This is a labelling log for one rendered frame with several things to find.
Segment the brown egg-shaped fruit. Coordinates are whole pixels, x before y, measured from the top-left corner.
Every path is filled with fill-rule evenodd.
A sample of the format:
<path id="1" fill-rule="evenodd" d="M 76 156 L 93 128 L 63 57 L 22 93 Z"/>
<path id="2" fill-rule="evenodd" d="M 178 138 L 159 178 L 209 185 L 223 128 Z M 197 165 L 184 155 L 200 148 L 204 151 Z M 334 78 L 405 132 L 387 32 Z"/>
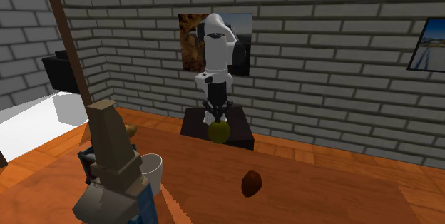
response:
<path id="1" fill-rule="evenodd" d="M 260 191 L 261 187 L 262 187 L 261 175 L 254 170 L 249 170 L 242 179 L 241 183 L 242 194 L 246 198 L 252 197 L 257 192 Z"/>

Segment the blue landscape wall picture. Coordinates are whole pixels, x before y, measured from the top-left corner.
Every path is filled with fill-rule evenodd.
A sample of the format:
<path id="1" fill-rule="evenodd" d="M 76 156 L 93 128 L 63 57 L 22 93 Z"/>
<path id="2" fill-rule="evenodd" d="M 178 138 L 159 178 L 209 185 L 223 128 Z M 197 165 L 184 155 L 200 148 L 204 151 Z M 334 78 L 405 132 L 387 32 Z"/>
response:
<path id="1" fill-rule="evenodd" d="M 445 73 L 445 17 L 429 17 L 406 68 Z"/>

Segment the white bed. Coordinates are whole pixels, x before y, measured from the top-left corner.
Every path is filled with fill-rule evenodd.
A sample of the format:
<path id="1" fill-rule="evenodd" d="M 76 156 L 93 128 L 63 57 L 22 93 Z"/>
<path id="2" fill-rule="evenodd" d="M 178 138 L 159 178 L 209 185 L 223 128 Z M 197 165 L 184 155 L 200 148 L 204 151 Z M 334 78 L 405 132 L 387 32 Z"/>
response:
<path id="1" fill-rule="evenodd" d="M 88 121 L 81 96 L 58 92 L 10 108 L 0 106 L 0 152 L 13 159 Z"/>

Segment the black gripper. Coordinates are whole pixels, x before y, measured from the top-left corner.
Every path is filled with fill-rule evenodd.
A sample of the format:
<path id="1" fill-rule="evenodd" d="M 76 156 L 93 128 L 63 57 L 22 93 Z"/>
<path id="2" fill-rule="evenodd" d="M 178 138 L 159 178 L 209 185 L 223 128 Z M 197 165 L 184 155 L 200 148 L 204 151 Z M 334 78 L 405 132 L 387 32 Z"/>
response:
<path id="1" fill-rule="evenodd" d="M 232 101 L 227 99 L 227 83 L 209 83 L 208 97 L 206 101 L 203 101 L 203 106 L 205 108 L 204 123 L 227 122 L 227 113 L 232 106 Z"/>

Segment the dark robot stand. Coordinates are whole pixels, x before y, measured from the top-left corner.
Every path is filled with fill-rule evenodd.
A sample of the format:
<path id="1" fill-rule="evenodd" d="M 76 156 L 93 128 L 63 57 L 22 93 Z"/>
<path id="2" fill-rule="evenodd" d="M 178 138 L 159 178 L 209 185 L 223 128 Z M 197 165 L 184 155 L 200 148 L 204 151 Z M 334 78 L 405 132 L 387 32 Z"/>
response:
<path id="1" fill-rule="evenodd" d="M 208 137 L 208 125 L 203 122 L 205 116 L 204 108 L 187 108 L 183 118 L 180 134 L 193 138 L 210 141 Z M 245 113 L 241 106 L 229 108 L 228 124 L 230 126 L 230 137 L 225 145 L 254 150 L 255 139 L 250 130 Z"/>

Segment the dark blue box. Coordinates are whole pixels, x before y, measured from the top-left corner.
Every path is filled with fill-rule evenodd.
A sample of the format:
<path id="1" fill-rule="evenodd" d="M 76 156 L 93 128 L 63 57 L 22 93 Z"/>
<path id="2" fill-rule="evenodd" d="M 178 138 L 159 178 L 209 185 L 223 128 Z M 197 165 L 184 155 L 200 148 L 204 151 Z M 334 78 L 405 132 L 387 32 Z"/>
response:
<path id="1" fill-rule="evenodd" d="M 86 174 L 86 184 L 89 185 L 92 180 L 96 179 L 96 176 L 91 172 L 91 165 L 96 162 L 93 146 L 78 152 L 78 157 Z"/>

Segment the brown wooden post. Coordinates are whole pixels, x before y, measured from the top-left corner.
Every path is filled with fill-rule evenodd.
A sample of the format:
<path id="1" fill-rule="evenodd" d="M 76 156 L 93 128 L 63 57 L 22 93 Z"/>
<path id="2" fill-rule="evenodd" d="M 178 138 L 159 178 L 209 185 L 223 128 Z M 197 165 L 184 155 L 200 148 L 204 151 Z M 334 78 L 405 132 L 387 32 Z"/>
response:
<path id="1" fill-rule="evenodd" d="M 65 47 L 66 53 L 68 55 L 68 60 L 73 71 L 73 76 L 76 80 L 76 85 L 78 86 L 83 104 L 85 107 L 92 104 L 91 96 L 88 91 L 85 77 L 81 68 L 81 64 L 78 58 L 75 44 L 73 42 L 73 37 L 71 35 L 70 28 L 66 19 L 66 15 L 63 10 L 61 0 L 49 0 L 51 5 L 53 15 L 55 17 L 63 45 Z"/>

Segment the white cup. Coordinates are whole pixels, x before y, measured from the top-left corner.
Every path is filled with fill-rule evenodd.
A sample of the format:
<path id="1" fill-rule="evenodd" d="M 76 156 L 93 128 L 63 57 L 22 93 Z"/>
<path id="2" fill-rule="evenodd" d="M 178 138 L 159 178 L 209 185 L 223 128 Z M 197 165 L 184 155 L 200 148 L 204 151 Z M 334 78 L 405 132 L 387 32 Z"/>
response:
<path id="1" fill-rule="evenodd" d="M 148 179 L 153 195 L 157 195 L 160 192 L 163 159 L 156 153 L 148 153 L 142 155 L 141 158 L 143 163 L 140 165 L 140 171 Z"/>

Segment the yellow-green round fruit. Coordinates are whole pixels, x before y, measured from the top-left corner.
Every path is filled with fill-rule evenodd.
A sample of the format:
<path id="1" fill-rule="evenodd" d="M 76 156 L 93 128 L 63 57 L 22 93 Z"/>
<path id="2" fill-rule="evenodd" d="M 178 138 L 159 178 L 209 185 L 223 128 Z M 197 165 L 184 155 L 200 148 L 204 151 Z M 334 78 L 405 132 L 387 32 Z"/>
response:
<path id="1" fill-rule="evenodd" d="M 230 125 L 226 121 L 213 121 L 208 126 L 208 137 L 213 143 L 225 143 L 230 137 Z"/>

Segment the brown and blue wall picture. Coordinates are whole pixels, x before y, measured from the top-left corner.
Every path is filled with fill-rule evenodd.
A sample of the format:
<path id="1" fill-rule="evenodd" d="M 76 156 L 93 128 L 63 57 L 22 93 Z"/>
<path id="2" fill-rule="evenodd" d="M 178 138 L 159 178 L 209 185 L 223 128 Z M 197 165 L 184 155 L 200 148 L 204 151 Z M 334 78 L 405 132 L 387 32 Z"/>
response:
<path id="1" fill-rule="evenodd" d="M 250 49 L 252 39 L 251 13 L 220 13 L 224 25 L 232 32 L 227 38 L 228 71 L 234 76 L 250 74 Z M 205 70 L 205 19 L 207 14 L 179 14 L 180 45 L 183 70 Z"/>

